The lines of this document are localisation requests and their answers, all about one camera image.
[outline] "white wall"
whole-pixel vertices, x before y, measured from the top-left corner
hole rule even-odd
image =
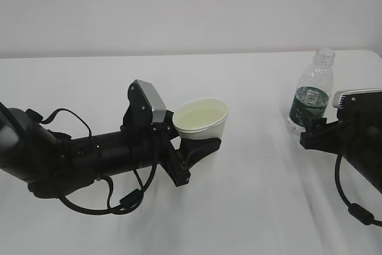
[[[369,48],[381,0],[0,0],[0,57]]]

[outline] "black cable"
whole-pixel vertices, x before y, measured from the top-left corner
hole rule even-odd
[[[71,113],[73,116],[78,118],[86,126],[86,128],[89,131],[89,137],[91,137],[91,129],[88,126],[88,124],[83,119],[81,119],[76,113],[72,112],[71,110],[65,109],[64,107],[61,107],[60,109],[55,110],[49,117],[47,117],[45,120],[41,121],[41,124],[43,124],[43,125],[50,124],[51,122],[53,122],[53,120],[57,116],[57,114],[61,111]]]
[[[137,170],[133,170],[134,174],[135,174],[135,177],[137,178],[138,180],[138,183],[139,183],[139,186],[141,187],[141,189],[143,188],[143,183],[142,183],[142,179],[141,177],[139,176],[139,173]]]
[[[341,165],[341,160],[344,154],[344,149],[342,149],[338,155],[337,159],[335,160],[335,167],[334,167],[334,181],[335,181],[335,187],[337,188],[338,194],[340,195],[341,199],[343,202],[346,204],[346,206],[350,206],[352,203],[347,199],[341,185],[340,181],[340,165]]]

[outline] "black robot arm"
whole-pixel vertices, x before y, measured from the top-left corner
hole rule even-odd
[[[128,98],[130,105],[119,131],[93,136],[89,129],[89,136],[81,139],[41,126],[66,109],[56,110],[43,121],[32,110],[8,110],[1,105],[0,168],[24,180],[36,197],[60,198],[64,203],[66,195],[97,179],[107,180],[112,189],[110,176],[115,174],[134,171],[137,175],[139,168],[152,166],[152,180],[157,164],[176,186],[188,184],[189,169],[217,151],[221,140],[181,139],[180,148],[175,150],[170,142],[178,136],[172,124],[173,113],[166,109],[154,87],[135,80]],[[141,202],[148,185],[141,183],[141,189],[131,193],[139,194]]]
[[[306,149],[337,154],[335,184],[348,211],[365,225],[382,222],[345,196],[340,183],[342,157],[382,193],[382,89],[341,91],[335,94],[338,121],[326,123],[305,113],[306,132],[300,143]]]

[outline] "silver metal plate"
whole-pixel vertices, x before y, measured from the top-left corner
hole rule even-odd
[[[153,84],[138,79],[136,79],[134,83],[141,90],[148,104],[150,105],[151,111],[153,113],[152,121],[163,122],[165,119],[167,108]]]
[[[382,88],[339,91],[334,94],[332,104],[333,107],[341,109],[343,100],[346,96],[379,92],[382,92]]]

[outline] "yellowish liquid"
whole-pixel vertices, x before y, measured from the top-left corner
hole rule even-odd
[[[219,121],[222,117],[224,114],[216,110],[198,109],[183,115],[177,121],[177,126],[184,130],[202,128]]]

